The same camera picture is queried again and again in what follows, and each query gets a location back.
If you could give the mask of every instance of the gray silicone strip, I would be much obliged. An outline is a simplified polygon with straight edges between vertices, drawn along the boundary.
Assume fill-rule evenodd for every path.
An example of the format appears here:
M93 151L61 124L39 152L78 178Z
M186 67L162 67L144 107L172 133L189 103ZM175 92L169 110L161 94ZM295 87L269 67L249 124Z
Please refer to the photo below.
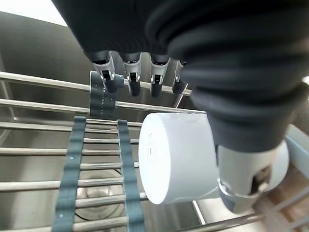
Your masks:
M124 85L123 77L116 76L118 88ZM101 76L96 71L90 71L90 117L97 119L113 119L117 93L109 93L103 85Z
M52 232L71 232L73 228L85 127L86 117L76 116L60 182Z
M119 149L122 161L122 175L124 177L123 189L126 196L125 208L128 217L128 232L145 232L144 215L140 205L140 192L132 157L127 121L118 120Z

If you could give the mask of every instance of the white plastic container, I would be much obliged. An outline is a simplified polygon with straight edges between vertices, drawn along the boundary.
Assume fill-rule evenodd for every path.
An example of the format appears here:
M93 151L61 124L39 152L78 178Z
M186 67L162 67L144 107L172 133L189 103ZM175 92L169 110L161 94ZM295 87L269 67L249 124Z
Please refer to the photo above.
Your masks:
M283 146L269 189L287 171ZM144 190L154 204L219 197L213 136L205 114L149 114L140 131L139 163Z

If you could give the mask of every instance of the metal rod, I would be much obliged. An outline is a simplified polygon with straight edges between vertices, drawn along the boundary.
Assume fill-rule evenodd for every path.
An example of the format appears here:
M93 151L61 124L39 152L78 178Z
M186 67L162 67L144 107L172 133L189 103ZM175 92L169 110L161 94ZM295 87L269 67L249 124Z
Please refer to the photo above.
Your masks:
M53 79L41 78L36 76L27 76L27 75L20 75L15 73L9 72L0 72L0 80L9 81L9 82L16 82L28 85L36 85L36 86L44 86L44 87L53 87L53 88L60 88L60 89L67 89L67 90L80 90L84 92L90 91L89 85L82 85L78 83L72 83L67 81L58 81ZM127 79L124 79L124 84L126 86L129 85ZM148 82L140 82L140 87L145 89L150 89L151 84ZM165 93L173 93L172 87L170 86L162 86L162 92ZM183 95L189 96L191 94L191 90L186 89L183 92Z
M134 162L134 168L139 168L140 164L138 162ZM107 170L107 169L120 169L121 163L82 163L81 170Z
M83 179L78 180L79 187L95 187L121 185L122 177L104 178L104 179ZM2 191L30 191L58 189L60 180L50 181L31 181L31 182L0 182L0 192Z
M36 85L36 86L67 89L67 90L81 90L84 92L90 91L89 85L82 85L82 84L66 82L66 81L58 81L58 80L41 78L41 77L36 77L36 76L20 75L20 74L9 73L9 72L0 72L0 80L22 83L22 84L29 84L29 85Z
M116 107L122 107L126 109L134 109L134 110L145 110L145 111L153 111L153 112L169 112L169 113L199 113L205 114L204 111L199 110L188 110L188 109L180 109L180 108L171 108L165 106L156 106L156 105L145 105L145 104L137 104L131 102L122 102L116 101ZM89 114L88 108L76 107L76 106L67 106L67 105L55 105L55 104L46 104L46 103L38 103L32 101L18 101L18 100L8 100L8 99L0 99L0 105L4 106L13 106L19 108L28 108L32 110L43 110L43 111L52 111L52 112L63 112L63 113L81 113L81 114Z
M127 217L115 217L96 221L78 222L73 224L74 232L89 232L89 231L101 231L104 229L117 228L126 226L128 223ZM7 230L1 232L51 232L52 228L40 227L31 229L17 229Z
M197 114L205 114L204 111L200 110L188 110L181 108L171 108L165 106L157 106L157 105L145 105L145 104L137 104L131 102L122 102L116 101L116 107L122 107L126 109L134 109L134 110L146 110L146 111L154 111L154 112L166 112L166 113L197 113Z
M66 156L66 149L0 147L0 156ZM83 156L119 156L118 150L83 149Z
M87 118L87 124L96 124L96 125L109 125L109 126L117 126L117 121L111 121L111 120L103 120L103 119L91 119ZM127 125L129 127L141 127L141 122L128 122Z
M276 211L280 211L296 202L301 201L302 199L304 199L305 197L307 197L309 195L309 187L304 188L303 190L301 190L299 193L297 193L296 195L288 198L287 200L281 202L280 204L276 205L274 207L274 210Z
M118 144L119 139L91 139L84 138L85 144ZM139 144L138 139L131 139L131 144Z
M72 127L66 126L53 126L53 125L41 125L41 124L29 124L29 123L15 123L15 122L0 122L0 128L11 129L11 130L33 130L33 131L63 131L71 132ZM118 130L101 130L86 128L87 133L97 133L97 134L118 134Z
M32 101L17 101L17 100L8 100L0 99L0 105L4 106L13 106L18 108L28 108L32 110L43 110L43 111L53 111L53 112L63 112L63 113L81 113L88 114L89 109L75 106L67 105L54 105L46 103L38 103Z
M290 223L290 229L291 230L296 229L300 226L307 224L308 222L309 222L309 216L303 217L301 219L298 219L298 220Z
M97 198L86 198L86 199L77 199L76 208L87 208L87 207L96 207L110 204L120 204L125 201L125 195L114 195L107 197L97 197ZM140 193L140 200L148 200L146 193Z
M228 219L224 221L218 221L215 223L206 224L203 226L198 226L186 230L181 230L178 232L214 232L214 231L222 231L229 228L233 228L236 226L241 226L257 221L261 221L265 218L262 214L250 214L242 217L237 217L233 219Z

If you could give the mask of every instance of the sink drain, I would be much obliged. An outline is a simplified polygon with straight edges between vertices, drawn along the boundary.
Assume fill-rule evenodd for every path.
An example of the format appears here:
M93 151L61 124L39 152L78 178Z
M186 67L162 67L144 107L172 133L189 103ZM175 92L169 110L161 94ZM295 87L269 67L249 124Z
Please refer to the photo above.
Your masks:
M101 179L110 177L120 177L120 173L116 170L96 170L84 171L80 174L80 179ZM107 197L113 195L121 195L122 186L100 186L100 187L86 187L77 189L77 199ZM75 213L85 220L100 220L110 217L119 217L124 211L123 204L112 204L95 206L90 208L76 209Z

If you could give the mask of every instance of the stainless steel sink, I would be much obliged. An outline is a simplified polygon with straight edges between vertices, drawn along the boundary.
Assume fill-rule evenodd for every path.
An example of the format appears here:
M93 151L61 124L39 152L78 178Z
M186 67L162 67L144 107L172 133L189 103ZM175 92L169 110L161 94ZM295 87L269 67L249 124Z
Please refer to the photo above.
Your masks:
M136 138L139 131L131 131ZM12 130L3 147L66 148L68 132L34 132ZM115 149L114 145L85 145L85 149ZM137 159L137 145L133 145ZM82 163L115 162L118 157L83 157ZM59 180L64 157L0 157L0 181ZM119 170L82 171L80 178L106 178L118 176ZM25 229L50 226L53 222L57 190L21 191L0 193L0 230ZM106 194L121 194L121 186L79 188L79 197L99 197ZM192 203L153 205L142 202L148 232L169 232L199 225ZM120 205L99 206L76 210L75 221L97 220L123 215ZM111 231L125 231L125 228Z
M82 53L75 38L67 27L31 18L0 12L0 71L33 75L38 77L89 84L89 72L93 69ZM116 72L123 74L123 65L118 54L113 54ZM142 56L141 80L149 80L149 59ZM165 85L171 85L175 62L167 71ZM21 85L0 82L0 97L22 101L88 107L88 94L84 92ZM142 90L138 98L130 96L124 88L117 100L173 106L176 97L163 94L152 99L148 90ZM128 121L142 121L149 112L116 110L116 118ZM72 125L73 114L35 111L27 109L0 108L0 121L27 122L51 125ZM132 138L138 138L139 131L131 131ZM0 130L1 147L20 148L67 148L69 132L48 132L32 130ZM104 135L101 138L112 138ZM109 149L112 145L85 145L84 148ZM133 145L137 160L137 146ZM83 157L82 163L119 161L117 157ZM42 181L60 180L64 157L1 157L0 181ZM81 178L117 175L112 171L83 171ZM140 191L143 191L139 180ZM96 197L118 194L121 189L95 188L79 189L78 197ZM53 222L57 190L0 192L0 230L26 229L50 226ZM142 202L148 232L169 232L199 225L192 203L153 205ZM76 211L76 221L82 218L98 219L116 217L123 213L123 205L103 206L90 210Z

